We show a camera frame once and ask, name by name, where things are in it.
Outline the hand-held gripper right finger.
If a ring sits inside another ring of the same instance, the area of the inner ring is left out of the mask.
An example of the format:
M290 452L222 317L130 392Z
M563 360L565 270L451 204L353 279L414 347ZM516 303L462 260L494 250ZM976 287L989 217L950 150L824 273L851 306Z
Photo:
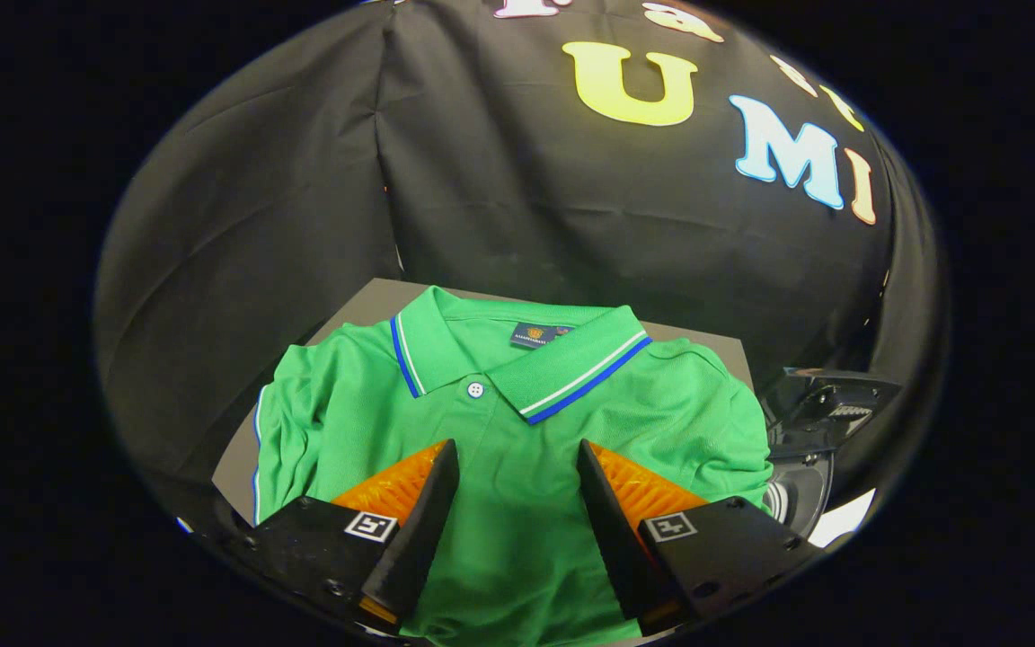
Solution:
M576 467L617 602L646 635L715 621L823 558L744 497L710 502L587 439Z

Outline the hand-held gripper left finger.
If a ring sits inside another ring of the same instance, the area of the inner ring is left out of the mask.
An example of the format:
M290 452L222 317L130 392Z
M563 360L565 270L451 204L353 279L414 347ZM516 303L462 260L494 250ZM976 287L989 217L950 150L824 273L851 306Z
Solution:
M422 594L459 486L447 439L369 476L333 501L296 496L248 523L258 448L233 439L221 457L227 552L262 584L328 621L397 635Z

